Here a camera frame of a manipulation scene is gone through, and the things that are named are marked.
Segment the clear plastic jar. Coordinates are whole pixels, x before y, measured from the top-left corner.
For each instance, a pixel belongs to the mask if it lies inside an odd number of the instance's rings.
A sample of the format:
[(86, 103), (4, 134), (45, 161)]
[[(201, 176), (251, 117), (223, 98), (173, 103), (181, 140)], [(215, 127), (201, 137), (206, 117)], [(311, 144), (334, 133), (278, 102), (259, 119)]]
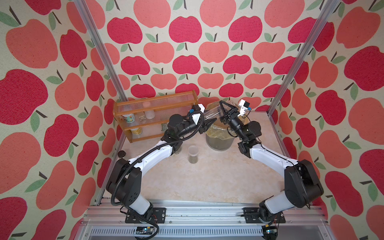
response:
[(222, 107), (220, 105), (213, 107), (210, 110), (204, 112), (205, 120), (219, 119), (224, 115)]

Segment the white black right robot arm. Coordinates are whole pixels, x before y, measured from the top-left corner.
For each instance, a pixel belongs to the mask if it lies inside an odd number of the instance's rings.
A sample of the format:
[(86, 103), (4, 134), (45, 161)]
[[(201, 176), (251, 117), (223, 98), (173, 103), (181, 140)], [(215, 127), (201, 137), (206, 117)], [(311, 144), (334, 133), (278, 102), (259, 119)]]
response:
[(259, 161), (284, 178), (284, 189), (278, 195), (259, 204), (259, 216), (263, 221), (291, 208), (309, 207), (310, 203), (324, 194), (323, 186), (313, 164), (308, 160), (297, 161), (263, 146), (259, 137), (261, 125), (256, 121), (244, 124), (240, 117), (249, 103), (242, 101), (240, 108), (225, 101), (219, 102), (220, 121), (240, 139), (241, 154)]

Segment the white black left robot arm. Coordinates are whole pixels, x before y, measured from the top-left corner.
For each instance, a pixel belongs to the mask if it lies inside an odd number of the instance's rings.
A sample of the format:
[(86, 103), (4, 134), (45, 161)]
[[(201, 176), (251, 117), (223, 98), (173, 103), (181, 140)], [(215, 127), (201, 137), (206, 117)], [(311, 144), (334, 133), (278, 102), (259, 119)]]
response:
[(125, 160), (120, 153), (106, 185), (106, 190), (112, 194), (113, 206), (122, 206), (147, 219), (152, 215), (153, 204), (141, 195), (142, 178), (156, 164), (174, 155), (184, 141), (211, 127), (217, 118), (206, 117), (203, 111), (204, 106), (199, 104), (185, 116), (172, 115), (161, 140), (138, 157)]

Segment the second jar behind left arm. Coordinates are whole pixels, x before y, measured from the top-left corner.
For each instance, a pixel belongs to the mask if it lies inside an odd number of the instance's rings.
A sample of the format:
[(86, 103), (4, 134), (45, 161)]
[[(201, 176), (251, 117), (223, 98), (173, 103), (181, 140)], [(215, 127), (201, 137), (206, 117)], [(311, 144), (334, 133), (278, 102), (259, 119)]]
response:
[(178, 155), (182, 151), (182, 146), (180, 146), (175, 152), (175, 155)]

